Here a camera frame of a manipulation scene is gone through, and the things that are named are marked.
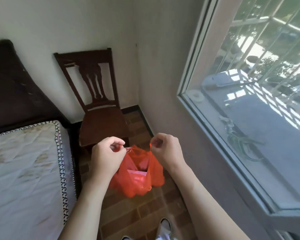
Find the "dark brown headboard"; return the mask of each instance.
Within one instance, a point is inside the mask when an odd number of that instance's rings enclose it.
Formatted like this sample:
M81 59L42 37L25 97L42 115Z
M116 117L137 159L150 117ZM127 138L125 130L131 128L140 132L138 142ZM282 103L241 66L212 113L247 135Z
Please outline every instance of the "dark brown headboard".
M37 87L10 40L0 40L0 133L48 120L69 121Z

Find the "window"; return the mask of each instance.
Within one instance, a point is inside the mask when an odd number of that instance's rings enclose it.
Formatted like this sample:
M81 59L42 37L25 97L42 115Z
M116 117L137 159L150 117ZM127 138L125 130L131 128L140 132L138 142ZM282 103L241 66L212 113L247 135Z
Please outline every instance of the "window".
M299 236L300 0L206 0L178 96L265 218Z

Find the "mattress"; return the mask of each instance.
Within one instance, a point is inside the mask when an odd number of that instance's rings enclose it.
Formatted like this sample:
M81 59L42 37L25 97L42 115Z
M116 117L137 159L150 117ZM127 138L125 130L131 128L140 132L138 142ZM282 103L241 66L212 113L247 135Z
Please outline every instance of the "mattress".
M57 239L75 201L69 137L59 121L0 134L0 239Z

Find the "person's left hand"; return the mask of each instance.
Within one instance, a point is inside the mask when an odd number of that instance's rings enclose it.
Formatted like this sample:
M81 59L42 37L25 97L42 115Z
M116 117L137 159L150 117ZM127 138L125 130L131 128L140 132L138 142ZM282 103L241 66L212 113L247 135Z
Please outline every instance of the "person's left hand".
M116 173L127 153L123 147L124 140L117 137L107 137L92 148L91 156L91 177L108 177L109 179Z

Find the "tiled floor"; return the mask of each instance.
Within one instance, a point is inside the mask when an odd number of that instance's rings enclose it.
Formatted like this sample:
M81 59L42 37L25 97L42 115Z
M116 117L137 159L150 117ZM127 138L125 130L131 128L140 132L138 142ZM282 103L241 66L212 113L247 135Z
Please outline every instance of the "tiled floor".
M130 131L130 145L149 150L151 136L138 111L128 113L125 119ZM90 156L80 157L81 180L88 177ZM128 235L135 240L154 240L161 218L168 218L175 226L179 240L195 240L196 234L180 192L167 171L165 184L153 188L144 196L125 198L108 190L102 203L98 240L120 240Z

